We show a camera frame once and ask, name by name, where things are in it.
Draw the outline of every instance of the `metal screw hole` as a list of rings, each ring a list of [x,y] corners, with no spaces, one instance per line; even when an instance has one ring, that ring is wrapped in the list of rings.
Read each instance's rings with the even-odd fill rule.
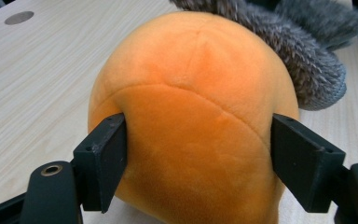
[[[48,166],[48,167],[46,167],[45,169],[42,170],[41,175],[42,176],[56,175],[61,170],[62,170],[61,165],[50,165],[50,166]]]

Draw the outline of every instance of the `white table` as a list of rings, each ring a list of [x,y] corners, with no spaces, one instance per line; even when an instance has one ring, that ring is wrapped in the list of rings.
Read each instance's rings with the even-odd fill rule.
[[[175,10],[168,0],[17,0],[0,9],[0,202],[26,191],[38,166],[73,158],[107,57],[137,26]],[[34,16],[5,24],[23,11]],[[324,111],[302,111],[301,120],[345,150],[349,166],[358,162],[358,42],[337,54],[348,69],[348,93]],[[281,202],[285,224],[333,223],[334,214],[307,214],[288,192]],[[107,214],[83,215],[86,223],[158,223],[117,198]]]

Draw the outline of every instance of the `round hole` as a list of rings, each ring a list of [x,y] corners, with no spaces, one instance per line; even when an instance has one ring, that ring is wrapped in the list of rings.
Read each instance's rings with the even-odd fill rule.
[[[43,175],[43,176],[56,175],[61,170],[62,170],[61,165],[50,165],[50,166],[48,166],[48,167],[46,167],[45,169],[42,170],[41,175]]]
[[[14,14],[13,16],[7,18],[5,20],[6,25],[15,25],[22,23],[24,21],[28,21],[33,17],[34,13],[32,11],[24,11],[17,14]]]

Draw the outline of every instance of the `gray furry plush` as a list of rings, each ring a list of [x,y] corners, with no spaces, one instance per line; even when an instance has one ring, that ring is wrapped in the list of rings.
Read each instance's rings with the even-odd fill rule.
[[[300,108],[324,109],[345,94],[346,70],[331,50],[347,46],[358,35],[358,9],[330,0],[281,0],[273,11],[255,0],[170,2],[184,10],[220,15],[261,37],[286,65]]]

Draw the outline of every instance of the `black bracket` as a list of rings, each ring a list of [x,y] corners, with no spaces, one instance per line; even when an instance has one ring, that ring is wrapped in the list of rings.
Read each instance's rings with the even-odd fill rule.
[[[31,174],[20,223],[82,223],[71,163],[54,161]]]
[[[127,166],[124,115],[104,119],[74,150],[71,163],[83,209],[105,213]]]
[[[358,223],[358,164],[342,164],[345,152],[300,122],[274,115],[271,128],[273,169],[304,210],[326,213],[338,205],[336,223]]]

